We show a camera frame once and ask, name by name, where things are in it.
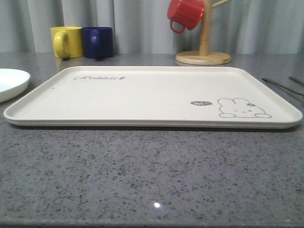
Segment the red ribbed mug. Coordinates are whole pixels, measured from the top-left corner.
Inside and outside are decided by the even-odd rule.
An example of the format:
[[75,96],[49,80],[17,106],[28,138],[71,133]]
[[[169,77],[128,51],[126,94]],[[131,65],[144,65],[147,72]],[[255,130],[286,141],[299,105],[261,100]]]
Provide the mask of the red ribbed mug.
[[167,17],[170,28],[175,33],[183,33],[185,29],[193,30],[201,21],[205,3],[201,0],[171,0]]

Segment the yellow mug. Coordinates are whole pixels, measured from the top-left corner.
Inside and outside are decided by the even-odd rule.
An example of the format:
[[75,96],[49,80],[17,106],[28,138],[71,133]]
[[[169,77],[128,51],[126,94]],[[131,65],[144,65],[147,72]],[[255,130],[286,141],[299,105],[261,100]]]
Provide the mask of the yellow mug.
[[50,31],[55,57],[66,59],[83,56],[81,27],[52,27]]

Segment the silver metal fork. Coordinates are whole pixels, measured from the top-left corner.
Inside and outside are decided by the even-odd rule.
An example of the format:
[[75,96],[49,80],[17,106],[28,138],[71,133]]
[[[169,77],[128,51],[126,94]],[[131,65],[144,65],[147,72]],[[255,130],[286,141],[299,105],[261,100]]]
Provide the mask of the silver metal fork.
[[304,94],[303,93],[299,93],[299,92],[297,92],[297,91],[295,91],[295,90],[293,90],[293,89],[291,89],[291,88],[289,88],[289,87],[287,87],[287,86],[285,86],[285,85],[282,85],[282,84],[280,84],[280,83],[278,83],[278,82],[276,82],[276,81],[274,81],[274,80],[272,80],[272,79],[269,79],[269,78],[262,78],[262,80],[263,81],[266,81],[266,82],[268,82],[268,83],[272,83],[272,84],[274,84],[274,85],[277,85],[277,86],[279,86],[279,87],[281,87],[281,88],[284,88],[284,89],[286,89],[287,91],[290,91],[290,92],[292,92],[292,93],[294,93],[294,94],[296,94],[296,95],[300,95],[300,96],[304,96]]

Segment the dark blue mug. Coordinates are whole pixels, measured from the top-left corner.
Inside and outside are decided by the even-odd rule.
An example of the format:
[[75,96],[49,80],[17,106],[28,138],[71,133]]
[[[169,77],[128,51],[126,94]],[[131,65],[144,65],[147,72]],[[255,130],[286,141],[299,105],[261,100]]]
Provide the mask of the dark blue mug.
[[102,59],[114,56],[113,29],[111,27],[82,27],[83,55]]

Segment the white round plate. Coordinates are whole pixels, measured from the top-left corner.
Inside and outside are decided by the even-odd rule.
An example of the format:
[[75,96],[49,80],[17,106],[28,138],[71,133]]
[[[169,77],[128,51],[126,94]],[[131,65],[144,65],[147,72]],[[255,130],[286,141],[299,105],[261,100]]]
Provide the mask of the white round plate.
[[0,102],[21,94],[29,84],[30,74],[18,69],[0,69]]

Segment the cream rabbit serving tray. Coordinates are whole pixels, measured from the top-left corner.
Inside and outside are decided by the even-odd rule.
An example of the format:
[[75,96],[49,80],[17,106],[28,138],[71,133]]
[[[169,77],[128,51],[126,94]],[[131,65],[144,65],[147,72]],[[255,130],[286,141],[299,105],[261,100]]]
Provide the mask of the cream rabbit serving tray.
[[76,66],[4,111],[20,126],[285,129],[302,113],[242,69]]

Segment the silver metal chopstick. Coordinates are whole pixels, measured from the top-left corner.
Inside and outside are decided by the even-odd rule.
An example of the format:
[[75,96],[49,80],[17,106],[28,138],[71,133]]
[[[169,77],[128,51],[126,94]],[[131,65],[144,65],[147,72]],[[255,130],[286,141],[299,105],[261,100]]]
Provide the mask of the silver metal chopstick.
[[299,78],[296,78],[296,77],[289,77],[289,79],[293,80],[294,82],[298,83],[299,85],[301,86],[304,86],[304,81],[303,80],[300,80]]

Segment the wooden mug tree stand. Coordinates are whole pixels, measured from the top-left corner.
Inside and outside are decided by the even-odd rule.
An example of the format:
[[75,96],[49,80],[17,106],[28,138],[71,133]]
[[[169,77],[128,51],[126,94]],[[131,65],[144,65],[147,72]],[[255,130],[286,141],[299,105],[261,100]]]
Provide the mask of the wooden mug tree stand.
[[212,9],[227,2],[229,0],[219,0],[216,3],[212,3],[211,0],[204,0],[205,13],[201,25],[199,49],[178,53],[175,57],[178,62],[202,66],[222,65],[231,62],[229,54],[209,50]]

